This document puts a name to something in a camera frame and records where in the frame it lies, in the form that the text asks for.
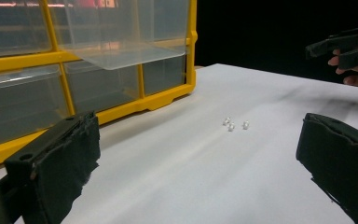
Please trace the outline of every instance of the transparent drawer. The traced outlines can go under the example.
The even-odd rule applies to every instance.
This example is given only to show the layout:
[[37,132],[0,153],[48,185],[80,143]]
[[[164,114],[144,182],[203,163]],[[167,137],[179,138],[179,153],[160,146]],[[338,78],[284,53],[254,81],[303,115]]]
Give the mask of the transparent drawer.
[[0,144],[69,116],[58,65],[0,74]]
[[61,3],[65,12],[50,7],[59,45],[104,69],[186,53],[189,0],[61,0]]
[[0,0],[0,56],[51,49],[43,11],[37,0]]
[[136,66],[105,70],[92,63],[65,63],[76,112],[96,112],[139,99]]
[[145,95],[185,84],[186,56],[144,64]]

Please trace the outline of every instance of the dark backdrop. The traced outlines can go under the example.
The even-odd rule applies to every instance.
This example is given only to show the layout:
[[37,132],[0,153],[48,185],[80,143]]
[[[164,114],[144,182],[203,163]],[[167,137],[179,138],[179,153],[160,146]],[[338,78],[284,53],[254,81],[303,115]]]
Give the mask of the dark backdrop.
[[358,27],[358,0],[198,0],[195,65],[224,63],[341,83],[332,54],[305,59],[305,47]]

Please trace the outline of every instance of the white table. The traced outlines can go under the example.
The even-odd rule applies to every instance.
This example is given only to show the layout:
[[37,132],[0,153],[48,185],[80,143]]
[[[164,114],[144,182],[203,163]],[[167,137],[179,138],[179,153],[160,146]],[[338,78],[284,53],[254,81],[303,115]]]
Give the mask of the white table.
[[358,88],[198,69],[192,94],[101,128],[100,166],[63,223],[352,224],[296,160],[308,112],[358,129]]

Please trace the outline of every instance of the small clear object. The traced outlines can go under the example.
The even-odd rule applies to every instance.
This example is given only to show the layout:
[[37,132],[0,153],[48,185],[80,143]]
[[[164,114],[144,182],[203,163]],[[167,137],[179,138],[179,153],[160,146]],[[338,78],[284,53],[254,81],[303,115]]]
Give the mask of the small clear object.
[[244,130],[248,130],[248,129],[249,129],[249,121],[246,120],[246,121],[243,123],[242,127],[243,127]]
[[231,122],[231,118],[228,117],[225,119],[225,121],[223,121],[223,125],[227,126],[230,122]]
[[232,132],[232,131],[234,131],[234,128],[235,128],[235,124],[234,124],[234,123],[229,123],[229,125],[228,125],[228,131],[229,131],[229,132]]

